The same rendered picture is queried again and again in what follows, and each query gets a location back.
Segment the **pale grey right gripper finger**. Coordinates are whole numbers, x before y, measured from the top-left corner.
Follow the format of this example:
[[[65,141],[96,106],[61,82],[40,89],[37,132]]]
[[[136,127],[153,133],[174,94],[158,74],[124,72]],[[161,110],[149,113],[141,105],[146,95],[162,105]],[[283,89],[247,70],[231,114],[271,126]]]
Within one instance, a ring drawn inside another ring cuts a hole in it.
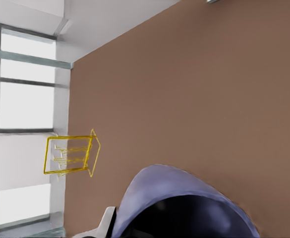
[[[111,238],[115,219],[116,207],[107,207],[97,228],[77,234],[73,238]]]

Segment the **lavender blue cup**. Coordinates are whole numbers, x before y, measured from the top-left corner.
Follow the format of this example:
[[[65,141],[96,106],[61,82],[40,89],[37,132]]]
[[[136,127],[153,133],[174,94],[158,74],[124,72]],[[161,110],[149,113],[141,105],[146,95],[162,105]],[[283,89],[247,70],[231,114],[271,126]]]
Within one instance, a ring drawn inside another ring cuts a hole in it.
[[[250,218],[216,189],[181,169],[151,165],[132,180],[112,238],[260,238]]]

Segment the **silver frame post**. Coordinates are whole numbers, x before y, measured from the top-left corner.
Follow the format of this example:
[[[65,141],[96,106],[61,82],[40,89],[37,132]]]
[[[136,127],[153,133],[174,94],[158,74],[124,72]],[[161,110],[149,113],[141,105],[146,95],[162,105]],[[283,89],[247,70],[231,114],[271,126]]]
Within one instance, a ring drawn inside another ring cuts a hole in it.
[[[64,62],[54,59],[40,58],[35,56],[17,54],[0,50],[0,59],[14,60],[26,63],[33,63],[57,68],[72,69],[74,64],[71,62]]]

